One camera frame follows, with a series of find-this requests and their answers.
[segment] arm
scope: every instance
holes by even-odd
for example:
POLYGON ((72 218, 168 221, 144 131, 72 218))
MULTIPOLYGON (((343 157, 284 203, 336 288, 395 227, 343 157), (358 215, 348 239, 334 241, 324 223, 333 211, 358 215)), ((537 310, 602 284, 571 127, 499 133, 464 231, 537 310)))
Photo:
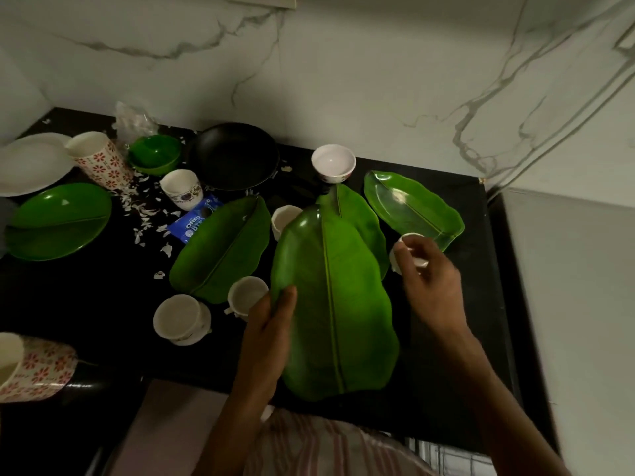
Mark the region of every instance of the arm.
POLYGON ((432 239, 416 235, 395 244, 394 253, 410 305, 436 337, 499 476, 569 476, 467 326, 456 267, 432 239), (413 256, 429 261, 428 267, 417 269, 413 256))
POLYGON ((260 430, 260 416, 274 395, 290 349, 297 291, 284 290, 274 315, 265 295, 249 312, 232 392, 218 416, 193 476, 242 474, 260 430))

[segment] white plate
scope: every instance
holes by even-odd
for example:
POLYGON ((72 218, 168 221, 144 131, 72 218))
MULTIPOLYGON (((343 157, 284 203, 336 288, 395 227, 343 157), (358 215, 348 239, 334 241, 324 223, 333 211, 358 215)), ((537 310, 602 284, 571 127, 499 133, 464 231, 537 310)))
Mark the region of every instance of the white plate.
POLYGON ((16 197, 57 182, 75 167, 64 146, 70 137, 39 133, 0 148, 0 197, 16 197))

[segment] oreo packet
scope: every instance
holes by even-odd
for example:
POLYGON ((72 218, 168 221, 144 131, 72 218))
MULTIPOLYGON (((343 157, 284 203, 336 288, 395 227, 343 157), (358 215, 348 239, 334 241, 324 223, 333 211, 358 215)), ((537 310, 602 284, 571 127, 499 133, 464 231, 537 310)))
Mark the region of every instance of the oreo packet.
POLYGON ((209 194, 196 204, 195 208, 180 217, 175 223, 168 225, 167 229, 172 235, 187 244, 187 241, 194 235, 199 225, 221 205, 223 205, 223 202, 209 194))

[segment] green leaf-shaped plate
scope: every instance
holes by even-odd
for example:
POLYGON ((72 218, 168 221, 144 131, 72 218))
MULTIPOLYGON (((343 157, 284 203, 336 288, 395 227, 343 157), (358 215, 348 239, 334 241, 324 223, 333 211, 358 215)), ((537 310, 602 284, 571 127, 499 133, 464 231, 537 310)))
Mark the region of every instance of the green leaf-shaped plate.
POLYGON ((386 238, 379 227, 379 219, 359 193, 341 183, 331 187, 326 195, 317 199, 323 209, 333 209, 337 215, 353 225, 364 243, 375 255, 383 279, 390 266, 386 252, 386 238))
POLYGON ((317 205, 304 209, 275 250, 274 301, 289 284, 298 303, 282 375, 287 387, 309 401, 384 387, 399 341, 379 265, 353 225, 317 205))
POLYGON ((181 250, 170 271, 172 287, 211 304, 225 302, 232 284, 258 267, 270 218, 265 201, 254 195, 218 208, 181 250))
POLYGON ((12 255, 28 261, 58 259, 96 238, 106 227, 112 203, 90 183, 59 185, 22 204, 4 230, 12 255))
POLYGON ((432 237, 444 251, 465 230, 461 215, 420 183, 393 172, 370 171, 364 194, 382 220, 400 235, 432 237))

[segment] striped shirt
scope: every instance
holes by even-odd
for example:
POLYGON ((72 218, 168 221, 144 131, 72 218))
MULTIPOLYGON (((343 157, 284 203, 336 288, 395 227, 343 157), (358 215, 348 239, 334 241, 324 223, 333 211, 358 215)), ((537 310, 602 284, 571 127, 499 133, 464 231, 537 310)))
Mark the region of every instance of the striped shirt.
POLYGON ((244 476, 434 476, 417 455, 353 424, 276 409, 263 425, 244 476))

